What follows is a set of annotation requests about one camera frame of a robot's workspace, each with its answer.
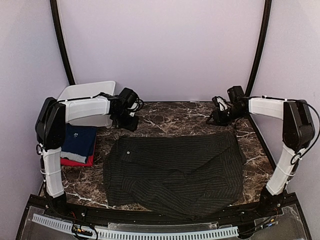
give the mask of brown marble surface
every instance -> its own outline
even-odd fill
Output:
[[[214,134],[234,131],[232,126],[212,126],[206,118],[213,108],[212,102],[152,102],[146,103],[137,113],[138,129],[129,132],[123,129],[98,129],[93,167],[62,167],[62,180],[67,201],[85,206],[122,210],[147,211],[139,204],[109,206],[103,185],[103,161],[115,140],[120,136],[173,137]],[[237,122],[237,137],[247,158],[244,168],[244,190],[235,205],[259,200],[260,191],[271,177],[273,170],[259,140],[246,119]]]

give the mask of white basket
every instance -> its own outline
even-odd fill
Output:
[[[115,92],[115,81],[101,81],[67,86],[60,94],[58,100],[92,97],[101,92],[113,95]],[[110,128],[112,120],[108,115],[88,116],[81,119],[70,121],[71,125],[76,126],[96,126]]]

